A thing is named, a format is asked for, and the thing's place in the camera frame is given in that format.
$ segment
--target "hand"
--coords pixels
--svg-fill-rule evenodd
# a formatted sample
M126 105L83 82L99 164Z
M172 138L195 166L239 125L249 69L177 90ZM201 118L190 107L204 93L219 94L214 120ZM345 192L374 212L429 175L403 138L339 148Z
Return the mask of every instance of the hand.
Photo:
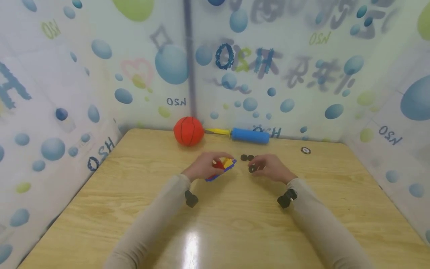
M253 176L267 176L272 181L279 181L288 184L291 180L297 178L290 169L288 169L274 154L264 154L255 157L248 163L248 166L255 165L257 170L252 173Z
M225 152L204 152L181 174L186 175L191 182L198 178L206 179L213 175L222 175L224 170L212 166L213 161L221 161L219 159L221 157L234 159Z

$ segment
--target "long sleeve shirt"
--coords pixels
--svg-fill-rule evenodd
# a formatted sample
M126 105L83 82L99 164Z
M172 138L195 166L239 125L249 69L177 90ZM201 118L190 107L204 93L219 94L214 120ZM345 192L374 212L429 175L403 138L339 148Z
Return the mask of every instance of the long sleeve shirt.
M104 269L139 268L151 243L184 204L184 193L189 188L190 180L186 176L173 176L119 240ZM373 268L357 240L303 180L293 179L287 185L287 189L291 188L297 193L297 198L291 203L293 218L308 234L329 268Z

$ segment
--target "wooden table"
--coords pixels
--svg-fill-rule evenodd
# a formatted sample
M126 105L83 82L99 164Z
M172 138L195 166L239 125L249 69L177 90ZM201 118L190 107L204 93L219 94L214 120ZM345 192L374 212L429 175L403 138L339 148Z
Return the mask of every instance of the wooden table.
M311 149L310 155L301 147ZM139 211L173 174L203 151L226 151L236 166L214 182L160 234L144 268L322 268L276 199L285 186L250 176L242 154L277 154L352 232L376 268L428 268L430 251L366 169L343 144L271 139L269 145L206 134L194 148L170 131L129 131L67 206L20 268L101 268Z

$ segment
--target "red toy piece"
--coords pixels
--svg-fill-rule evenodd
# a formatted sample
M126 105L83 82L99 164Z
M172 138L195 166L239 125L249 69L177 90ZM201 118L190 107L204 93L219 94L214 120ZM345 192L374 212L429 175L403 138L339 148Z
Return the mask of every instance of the red toy piece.
M173 127L173 133L179 144L192 147L202 140L205 130L198 119L183 117Z

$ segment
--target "blue foam handle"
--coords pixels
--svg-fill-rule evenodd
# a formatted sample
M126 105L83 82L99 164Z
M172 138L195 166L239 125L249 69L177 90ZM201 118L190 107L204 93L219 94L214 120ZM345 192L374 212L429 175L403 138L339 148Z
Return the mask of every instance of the blue foam handle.
M231 130L231 138L233 140L242 140L257 144L267 144L269 142L270 134L265 132L233 128Z

